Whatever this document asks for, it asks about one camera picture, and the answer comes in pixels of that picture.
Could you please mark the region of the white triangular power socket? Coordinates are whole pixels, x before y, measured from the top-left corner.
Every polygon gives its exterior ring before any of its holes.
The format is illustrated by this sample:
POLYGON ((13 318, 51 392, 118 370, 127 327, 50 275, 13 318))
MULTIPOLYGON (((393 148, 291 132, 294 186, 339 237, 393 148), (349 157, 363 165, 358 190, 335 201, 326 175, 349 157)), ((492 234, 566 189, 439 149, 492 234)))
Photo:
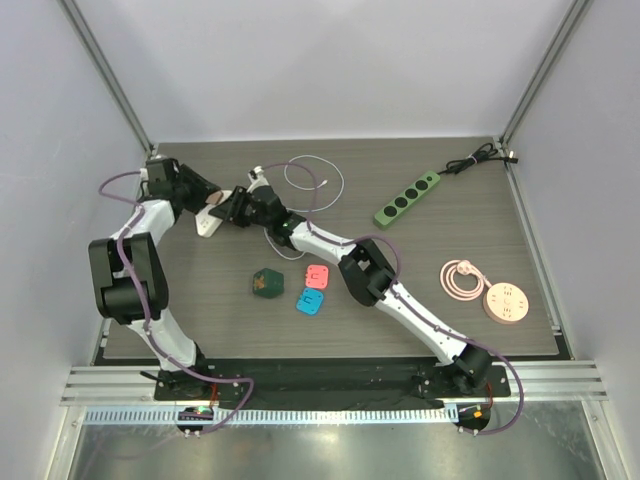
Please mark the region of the white triangular power socket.
POLYGON ((223 220, 211 214, 215 207, 220 206, 224 201, 228 200, 232 194, 231 190, 221 190, 224 197, 217 205, 206 203, 205 206, 195 215, 196 232, 200 237, 210 238, 223 224, 223 220))

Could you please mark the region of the dark green square plug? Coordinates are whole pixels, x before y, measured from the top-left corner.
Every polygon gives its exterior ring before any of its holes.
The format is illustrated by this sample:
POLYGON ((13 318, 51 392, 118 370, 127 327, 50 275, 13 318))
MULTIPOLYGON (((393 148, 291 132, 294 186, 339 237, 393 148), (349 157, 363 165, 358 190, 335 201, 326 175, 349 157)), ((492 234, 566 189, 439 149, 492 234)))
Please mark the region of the dark green square plug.
POLYGON ((252 293, 258 297, 273 299, 284 293, 284 274, 264 268, 253 274, 252 293))

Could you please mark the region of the red pink square plug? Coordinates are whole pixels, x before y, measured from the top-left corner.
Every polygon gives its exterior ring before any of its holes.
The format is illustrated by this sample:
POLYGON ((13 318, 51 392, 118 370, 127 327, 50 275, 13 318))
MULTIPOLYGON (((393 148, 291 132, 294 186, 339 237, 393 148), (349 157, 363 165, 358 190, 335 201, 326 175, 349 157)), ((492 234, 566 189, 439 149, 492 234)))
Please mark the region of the red pink square plug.
POLYGON ((305 272, 305 287, 324 290, 329 283, 329 267, 320 264, 310 264, 305 272))

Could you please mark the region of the blue square plug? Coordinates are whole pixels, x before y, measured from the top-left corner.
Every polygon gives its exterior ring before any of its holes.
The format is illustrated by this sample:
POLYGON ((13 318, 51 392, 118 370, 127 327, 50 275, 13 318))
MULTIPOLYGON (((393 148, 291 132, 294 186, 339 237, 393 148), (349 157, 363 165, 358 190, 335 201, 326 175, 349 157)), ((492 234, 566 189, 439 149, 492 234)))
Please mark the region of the blue square plug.
POLYGON ((324 294, 321 290, 305 287, 296 302, 296 310, 305 315, 314 316, 323 303, 324 294))

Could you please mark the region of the green power strip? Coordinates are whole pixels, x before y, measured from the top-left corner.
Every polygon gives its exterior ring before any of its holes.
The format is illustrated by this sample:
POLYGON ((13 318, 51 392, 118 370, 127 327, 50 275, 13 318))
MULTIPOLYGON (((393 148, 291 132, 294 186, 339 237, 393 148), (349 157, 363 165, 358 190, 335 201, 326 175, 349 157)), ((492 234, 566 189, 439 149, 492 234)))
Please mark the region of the green power strip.
POLYGON ((440 180, 441 177, 438 173, 425 172, 376 212, 373 216, 373 224, 381 230, 388 229, 407 214, 419 200, 430 193, 440 183, 440 180))

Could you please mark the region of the pink small plug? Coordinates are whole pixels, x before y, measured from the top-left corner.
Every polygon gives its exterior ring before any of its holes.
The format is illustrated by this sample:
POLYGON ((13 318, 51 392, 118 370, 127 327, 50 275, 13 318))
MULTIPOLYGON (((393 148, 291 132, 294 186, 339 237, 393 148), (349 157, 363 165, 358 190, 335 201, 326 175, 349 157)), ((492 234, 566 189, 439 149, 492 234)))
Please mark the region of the pink small plug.
POLYGON ((207 197, 206 203, 210 205, 217 205, 223 197, 224 193, 222 191, 214 192, 207 197))

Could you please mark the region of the pink round power socket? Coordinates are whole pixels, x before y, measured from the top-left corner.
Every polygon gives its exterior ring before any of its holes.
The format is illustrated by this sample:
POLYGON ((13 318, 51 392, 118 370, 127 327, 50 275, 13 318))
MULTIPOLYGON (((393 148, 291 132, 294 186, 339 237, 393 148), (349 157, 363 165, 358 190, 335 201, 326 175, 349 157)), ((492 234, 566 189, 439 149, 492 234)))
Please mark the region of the pink round power socket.
POLYGON ((515 325, 529 313, 529 300, 516 285, 506 282, 492 284, 483 298, 485 313, 502 325, 515 325))

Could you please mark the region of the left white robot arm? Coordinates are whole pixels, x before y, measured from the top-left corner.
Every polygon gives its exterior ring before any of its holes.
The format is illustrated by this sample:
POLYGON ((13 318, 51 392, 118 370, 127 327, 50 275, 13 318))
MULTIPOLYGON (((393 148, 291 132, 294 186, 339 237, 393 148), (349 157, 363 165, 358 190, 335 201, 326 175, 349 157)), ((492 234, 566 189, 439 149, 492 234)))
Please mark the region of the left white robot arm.
POLYGON ((222 194, 221 188, 187 165, 160 157, 108 178, 98 193, 133 208, 116 233, 88 247, 99 313, 143 340, 160 363, 161 382, 177 384, 190 399, 205 397, 213 378, 197 343, 169 309, 157 245, 183 212, 199 214, 212 197, 222 194))

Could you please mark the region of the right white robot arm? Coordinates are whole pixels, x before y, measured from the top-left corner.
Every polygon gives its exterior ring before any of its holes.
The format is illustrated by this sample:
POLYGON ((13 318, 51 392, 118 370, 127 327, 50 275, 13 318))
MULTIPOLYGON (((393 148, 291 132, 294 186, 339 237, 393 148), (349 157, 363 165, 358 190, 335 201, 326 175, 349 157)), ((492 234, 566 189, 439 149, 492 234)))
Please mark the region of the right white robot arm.
POLYGON ((487 384, 489 352, 452 329, 410 294, 399 281, 401 263, 392 265, 376 244, 381 237, 348 239, 325 231, 286 208, 269 185, 212 193, 205 202, 207 213, 215 218, 242 228, 260 226, 277 245, 337 266, 355 301, 391 316, 427 345, 458 393, 474 395, 487 384))

